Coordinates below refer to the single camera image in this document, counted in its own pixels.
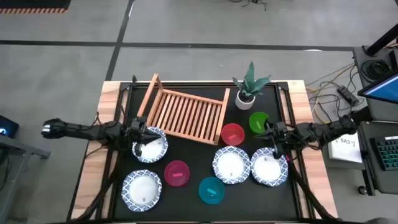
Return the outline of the white paper sheet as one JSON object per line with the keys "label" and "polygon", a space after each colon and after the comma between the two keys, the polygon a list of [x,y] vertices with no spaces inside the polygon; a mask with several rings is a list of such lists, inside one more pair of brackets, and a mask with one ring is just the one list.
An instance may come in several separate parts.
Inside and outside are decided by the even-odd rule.
{"label": "white paper sheet", "polygon": [[329,158],[362,163],[358,134],[345,134],[328,143]]}

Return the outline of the wooden slatted shelf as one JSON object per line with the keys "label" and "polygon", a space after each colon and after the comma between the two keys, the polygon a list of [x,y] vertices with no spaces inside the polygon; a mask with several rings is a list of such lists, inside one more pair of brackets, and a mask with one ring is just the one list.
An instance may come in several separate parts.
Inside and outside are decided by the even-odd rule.
{"label": "wooden slatted shelf", "polygon": [[210,145],[218,145],[229,100],[226,88],[223,100],[168,90],[159,74],[154,74],[137,112],[143,117],[150,96],[158,91],[147,116],[147,125],[160,128],[165,134]]}

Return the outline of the computer monitor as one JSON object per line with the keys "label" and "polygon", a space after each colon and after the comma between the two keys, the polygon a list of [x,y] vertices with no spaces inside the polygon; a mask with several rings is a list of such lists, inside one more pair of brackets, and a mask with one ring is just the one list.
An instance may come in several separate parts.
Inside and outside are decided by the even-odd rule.
{"label": "computer monitor", "polygon": [[398,104],[398,73],[371,83],[359,90],[358,95]]}

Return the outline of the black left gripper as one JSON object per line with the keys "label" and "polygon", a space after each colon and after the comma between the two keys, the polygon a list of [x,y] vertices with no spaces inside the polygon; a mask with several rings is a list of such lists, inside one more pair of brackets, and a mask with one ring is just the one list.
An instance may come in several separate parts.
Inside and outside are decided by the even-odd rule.
{"label": "black left gripper", "polygon": [[146,128],[146,121],[146,117],[136,117],[126,123],[125,146],[131,147],[133,142],[137,142],[135,146],[135,155],[137,157],[141,157],[142,155],[142,144],[149,144],[162,137],[160,134]]}

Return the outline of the grey metal cart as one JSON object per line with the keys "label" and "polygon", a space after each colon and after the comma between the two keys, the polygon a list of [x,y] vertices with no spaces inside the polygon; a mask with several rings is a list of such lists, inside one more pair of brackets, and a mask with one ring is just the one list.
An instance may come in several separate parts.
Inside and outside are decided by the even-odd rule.
{"label": "grey metal cart", "polygon": [[48,159],[50,157],[50,152],[2,135],[0,135],[0,146],[5,146],[10,151],[17,152],[21,158],[20,161],[16,162],[14,169],[8,172],[4,188],[0,190],[0,224],[5,224],[11,208],[11,203],[16,195],[23,175],[27,170],[30,157],[36,155],[42,159]]}

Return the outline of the black table mat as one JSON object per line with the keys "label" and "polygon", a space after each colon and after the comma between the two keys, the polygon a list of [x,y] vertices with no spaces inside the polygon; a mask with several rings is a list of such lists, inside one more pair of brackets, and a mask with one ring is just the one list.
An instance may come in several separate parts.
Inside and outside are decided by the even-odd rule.
{"label": "black table mat", "polygon": [[[262,111],[270,116],[271,122],[283,121],[280,111],[280,93],[274,85],[262,89],[263,95],[256,97],[249,111],[239,110],[235,105],[238,92],[231,86],[166,86],[166,90],[179,91],[214,100],[223,100],[225,88],[231,87],[224,124],[237,123],[245,132],[245,139],[238,147],[244,149],[249,157],[259,148],[270,146],[269,142],[254,139],[249,128],[249,117],[253,112]],[[112,218],[137,222],[220,222],[220,221],[276,221],[296,220],[299,217],[297,193],[292,181],[278,187],[258,184],[249,176],[241,184],[224,185],[225,196],[217,205],[208,205],[198,195],[200,182],[206,177],[214,177],[211,166],[215,152],[226,144],[221,140],[218,146],[202,144],[188,139],[167,135],[169,148],[164,158],[153,164],[144,164],[133,156],[131,149],[120,156],[117,199],[114,199]],[[166,183],[164,169],[174,160],[184,161],[190,168],[190,178],[182,187],[172,187]],[[155,172],[162,181],[162,193],[158,203],[147,212],[133,212],[128,209],[121,197],[125,177],[134,170],[148,169]]]}

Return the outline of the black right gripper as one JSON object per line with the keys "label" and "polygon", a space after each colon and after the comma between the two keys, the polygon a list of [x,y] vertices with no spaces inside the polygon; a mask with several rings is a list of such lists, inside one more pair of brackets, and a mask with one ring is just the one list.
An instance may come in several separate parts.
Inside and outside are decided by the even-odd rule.
{"label": "black right gripper", "polygon": [[286,144],[288,132],[284,122],[268,123],[269,133],[255,135],[255,139],[271,139],[274,142],[274,159],[280,159],[283,156],[283,149],[281,148]]}

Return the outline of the red plastic bowl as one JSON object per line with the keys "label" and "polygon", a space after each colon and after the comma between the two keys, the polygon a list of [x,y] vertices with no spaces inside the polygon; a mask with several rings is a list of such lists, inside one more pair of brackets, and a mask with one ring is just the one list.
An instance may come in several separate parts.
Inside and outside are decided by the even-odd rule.
{"label": "red plastic bowl", "polygon": [[244,129],[236,124],[226,124],[221,130],[221,138],[229,146],[237,146],[243,143],[245,138]]}

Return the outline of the black power strip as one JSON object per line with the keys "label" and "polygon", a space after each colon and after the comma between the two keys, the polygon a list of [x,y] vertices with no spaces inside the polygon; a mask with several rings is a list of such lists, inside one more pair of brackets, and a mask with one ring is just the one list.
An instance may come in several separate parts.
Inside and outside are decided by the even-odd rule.
{"label": "black power strip", "polygon": [[350,106],[356,106],[359,103],[359,100],[356,96],[352,94],[345,86],[339,86],[337,88],[337,92],[339,95],[346,100]]}

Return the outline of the white plant pot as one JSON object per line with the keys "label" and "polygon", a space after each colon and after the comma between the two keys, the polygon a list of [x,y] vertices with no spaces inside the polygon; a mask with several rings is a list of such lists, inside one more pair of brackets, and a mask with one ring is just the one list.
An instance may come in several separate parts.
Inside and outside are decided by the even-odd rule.
{"label": "white plant pot", "polygon": [[238,91],[235,99],[236,106],[241,110],[249,110],[253,106],[256,97],[253,96],[250,101],[244,101],[240,98],[240,96],[241,96],[241,91]]}

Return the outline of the backlit black keyboard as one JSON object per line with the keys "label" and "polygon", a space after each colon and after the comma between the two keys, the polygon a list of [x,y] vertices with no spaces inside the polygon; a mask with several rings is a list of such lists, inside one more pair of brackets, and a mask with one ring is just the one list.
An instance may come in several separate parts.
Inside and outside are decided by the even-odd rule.
{"label": "backlit black keyboard", "polygon": [[398,136],[371,138],[371,144],[382,170],[398,170]]}

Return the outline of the black device with blue light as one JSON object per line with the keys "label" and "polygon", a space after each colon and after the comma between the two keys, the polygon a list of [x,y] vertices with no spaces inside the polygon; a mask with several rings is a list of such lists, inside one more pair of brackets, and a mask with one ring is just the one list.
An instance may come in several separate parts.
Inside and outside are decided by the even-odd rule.
{"label": "black device with blue light", "polygon": [[0,115],[0,135],[15,138],[19,124]]}

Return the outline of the green plastic bowl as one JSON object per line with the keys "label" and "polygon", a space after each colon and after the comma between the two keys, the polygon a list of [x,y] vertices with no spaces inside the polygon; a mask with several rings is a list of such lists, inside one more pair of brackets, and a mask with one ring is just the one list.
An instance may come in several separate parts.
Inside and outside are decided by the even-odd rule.
{"label": "green plastic bowl", "polygon": [[255,112],[249,117],[249,127],[255,134],[263,134],[266,131],[266,121],[269,115],[264,112]]}

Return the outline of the grey desk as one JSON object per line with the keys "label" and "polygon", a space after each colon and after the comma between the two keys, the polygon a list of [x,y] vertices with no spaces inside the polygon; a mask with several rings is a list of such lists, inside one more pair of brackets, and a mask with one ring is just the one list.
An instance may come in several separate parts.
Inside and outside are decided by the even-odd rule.
{"label": "grey desk", "polygon": [[[355,47],[353,58],[363,87],[371,83],[362,73],[362,64],[368,60],[383,60],[398,71],[398,49],[382,49],[375,56],[368,56],[362,47]],[[384,171],[373,150],[373,141],[379,137],[398,137],[398,103],[389,103],[368,98],[367,106],[359,110],[364,117],[359,125],[358,136],[364,159],[364,188],[368,195],[378,190],[383,194],[398,195],[398,170]]]}

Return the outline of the orange black striped mat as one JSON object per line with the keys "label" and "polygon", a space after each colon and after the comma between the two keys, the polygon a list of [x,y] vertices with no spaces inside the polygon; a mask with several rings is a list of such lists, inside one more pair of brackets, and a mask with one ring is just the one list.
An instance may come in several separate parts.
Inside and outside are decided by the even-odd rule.
{"label": "orange black striped mat", "polygon": [[72,0],[0,0],[0,14],[63,14]]}

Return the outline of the blue patterned paper plate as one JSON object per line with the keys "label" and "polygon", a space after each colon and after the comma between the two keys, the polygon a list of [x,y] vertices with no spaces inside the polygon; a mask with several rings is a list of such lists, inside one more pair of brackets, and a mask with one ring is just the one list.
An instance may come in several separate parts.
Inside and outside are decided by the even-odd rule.
{"label": "blue patterned paper plate", "polygon": [[289,174],[289,165],[285,156],[274,158],[275,149],[263,147],[258,149],[251,158],[251,174],[255,180],[268,187],[283,184]]}
{"label": "blue patterned paper plate", "polygon": [[155,141],[150,142],[146,145],[140,145],[141,147],[141,156],[138,156],[135,153],[135,147],[137,143],[134,142],[132,144],[132,153],[135,157],[138,158],[140,162],[143,163],[154,163],[163,158],[167,152],[169,143],[166,138],[166,134],[163,130],[156,128],[156,127],[148,127],[148,130],[155,132],[160,135],[160,138],[156,139]]}
{"label": "blue patterned paper plate", "polygon": [[162,182],[159,176],[147,169],[134,170],[123,181],[121,197],[133,212],[146,212],[160,200]]}
{"label": "blue patterned paper plate", "polygon": [[226,146],[215,152],[212,168],[224,184],[240,184],[251,174],[251,161],[243,149]]}

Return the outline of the teal plastic bowl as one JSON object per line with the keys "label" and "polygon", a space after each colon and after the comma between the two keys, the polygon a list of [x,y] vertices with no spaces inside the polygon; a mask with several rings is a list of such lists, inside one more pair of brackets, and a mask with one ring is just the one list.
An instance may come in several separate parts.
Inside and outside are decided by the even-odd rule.
{"label": "teal plastic bowl", "polygon": [[204,178],[199,184],[198,195],[207,204],[219,204],[225,195],[224,183],[216,177]]}

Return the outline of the green snake plant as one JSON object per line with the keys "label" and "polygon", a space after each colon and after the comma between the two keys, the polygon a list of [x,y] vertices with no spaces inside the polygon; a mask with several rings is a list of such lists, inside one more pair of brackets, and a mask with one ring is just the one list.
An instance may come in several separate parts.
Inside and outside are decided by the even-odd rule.
{"label": "green snake plant", "polygon": [[239,89],[238,98],[245,103],[249,103],[257,95],[262,94],[261,89],[270,82],[271,75],[256,80],[254,77],[254,64],[251,62],[242,82],[239,82],[235,77],[232,79]]}

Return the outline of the pink plastic bowl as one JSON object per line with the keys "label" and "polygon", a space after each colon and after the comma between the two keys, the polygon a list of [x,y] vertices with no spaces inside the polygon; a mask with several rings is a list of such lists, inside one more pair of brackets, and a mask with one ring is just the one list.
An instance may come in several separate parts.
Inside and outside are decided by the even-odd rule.
{"label": "pink plastic bowl", "polygon": [[184,161],[172,161],[166,166],[164,177],[166,182],[172,187],[181,187],[189,180],[189,166]]}

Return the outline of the black pole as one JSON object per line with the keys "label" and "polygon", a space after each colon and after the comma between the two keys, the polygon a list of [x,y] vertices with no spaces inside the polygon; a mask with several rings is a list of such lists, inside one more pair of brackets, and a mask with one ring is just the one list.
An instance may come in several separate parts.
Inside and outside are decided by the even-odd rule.
{"label": "black pole", "polygon": [[398,23],[387,31],[382,37],[380,37],[375,43],[367,48],[364,48],[364,52],[370,56],[375,56],[381,49],[383,49],[388,43],[392,42],[398,37]]}

